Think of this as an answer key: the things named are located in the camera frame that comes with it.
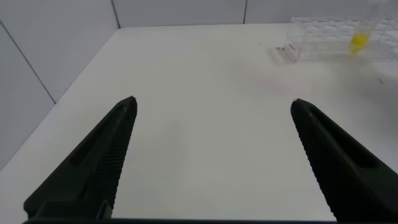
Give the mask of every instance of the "white tabletop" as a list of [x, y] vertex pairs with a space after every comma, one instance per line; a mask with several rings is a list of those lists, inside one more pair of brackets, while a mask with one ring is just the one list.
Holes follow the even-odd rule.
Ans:
[[0, 217], [119, 100], [138, 115], [113, 217], [334, 220], [290, 115], [307, 100], [398, 170], [396, 62], [284, 62], [285, 24], [120, 29], [0, 173]]

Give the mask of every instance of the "yellow object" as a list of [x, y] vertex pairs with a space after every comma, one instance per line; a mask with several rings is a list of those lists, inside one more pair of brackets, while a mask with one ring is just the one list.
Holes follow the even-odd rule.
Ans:
[[349, 44], [351, 49], [351, 55], [355, 55], [359, 51], [365, 48], [366, 44], [368, 44], [369, 34], [364, 33], [356, 33]]

